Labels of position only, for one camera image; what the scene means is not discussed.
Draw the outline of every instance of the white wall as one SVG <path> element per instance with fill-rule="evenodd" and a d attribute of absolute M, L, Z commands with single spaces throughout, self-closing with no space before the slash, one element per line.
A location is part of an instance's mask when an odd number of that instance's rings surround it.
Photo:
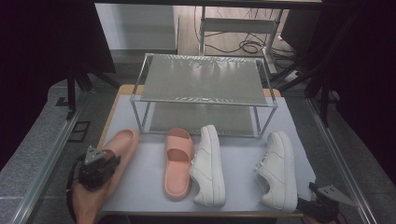
<path fill-rule="evenodd" d="M 110 49 L 176 49 L 172 6 L 95 4 Z"/>

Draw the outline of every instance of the white sneaker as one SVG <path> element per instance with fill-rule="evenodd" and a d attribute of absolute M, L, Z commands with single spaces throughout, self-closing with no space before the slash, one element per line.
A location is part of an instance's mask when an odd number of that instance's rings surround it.
<path fill-rule="evenodd" d="M 285 133 L 274 132 L 268 136 L 267 153 L 257 169 L 256 181 L 263 192 L 262 205 L 287 213 L 296 209 L 293 148 Z"/>
<path fill-rule="evenodd" d="M 191 178 L 200 188 L 193 201 L 203 206 L 222 207 L 225 204 L 225 188 L 215 126 L 203 127 L 201 136 L 198 152 L 190 167 Z"/>

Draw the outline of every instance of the sneaker sole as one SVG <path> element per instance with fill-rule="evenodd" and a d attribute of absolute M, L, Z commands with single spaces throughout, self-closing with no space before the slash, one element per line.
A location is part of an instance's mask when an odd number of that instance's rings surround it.
<path fill-rule="evenodd" d="M 297 184 L 294 173 L 294 152 L 288 136 L 283 132 L 277 133 L 282 139 L 282 145 L 285 150 L 285 201 L 283 211 L 293 212 L 297 207 Z"/>
<path fill-rule="evenodd" d="M 223 206 L 225 204 L 225 188 L 218 133 L 213 125 L 205 126 L 205 128 L 209 132 L 211 146 L 213 206 Z"/>

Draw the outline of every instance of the slipper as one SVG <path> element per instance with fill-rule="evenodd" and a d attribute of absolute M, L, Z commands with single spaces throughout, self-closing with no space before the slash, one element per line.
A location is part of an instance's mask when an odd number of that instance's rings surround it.
<path fill-rule="evenodd" d="M 194 156 L 194 143 L 187 131 L 175 128 L 166 136 L 165 150 L 165 193 L 172 199 L 182 199 L 191 186 L 189 169 Z"/>
<path fill-rule="evenodd" d="M 116 172 L 111 177 L 110 186 L 108 187 L 106 198 L 110 197 L 120 182 L 121 176 L 126 165 L 131 160 L 137 148 L 139 133 L 134 130 L 122 130 L 116 133 L 114 137 L 103 146 L 103 149 L 111 150 L 116 157 L 120 156 L 120 165 L 117 166 Z"/>

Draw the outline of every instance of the wooden floor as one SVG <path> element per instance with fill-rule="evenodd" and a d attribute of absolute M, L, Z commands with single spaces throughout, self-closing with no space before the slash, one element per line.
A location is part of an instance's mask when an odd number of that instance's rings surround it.
<path fill-rule="evenodd" d="M 232 18 L 232 19 L 261 19 L 261 20 L 274 20 L 279 9 L 265 9 L 265 8 L 241 8 L 241 7 L 207 7 L 205 10 L 205 16 L 208 18 Z M 198 55 L 199 48 L 199 28 L 202 8 L 201 7 L 175 7 L 175 13 L 179 18 L 178 24 L 178 41 L 177 51 L 181 55 Z M 282 31 L 283 24 L 287 18 L 288 11 L 284 10 L 282 13 L 281 23 L 278 27 L 278 33 L 274 41 L 274 48 L 291 50 L 291 47 L 285 41 L 279 41 L 277 38 Z M 239 48 L 241 41 L 251 39 L 253 41 L 265 41 L 266 35 L 257 35 L 260 39 L 247 34 L 220 34 L 212 35 L 205 38 L 205 44 L 211 45 L 217 49 L 224 51 L 232 51 Z M 233 52 L 225 53 L 219 50 L 205 47 L 205 55 L 227 55 L 227 56 L 262 56 L 262 52 L 259 51 L 255 54 L 250 54 L 242 49 Z"/>

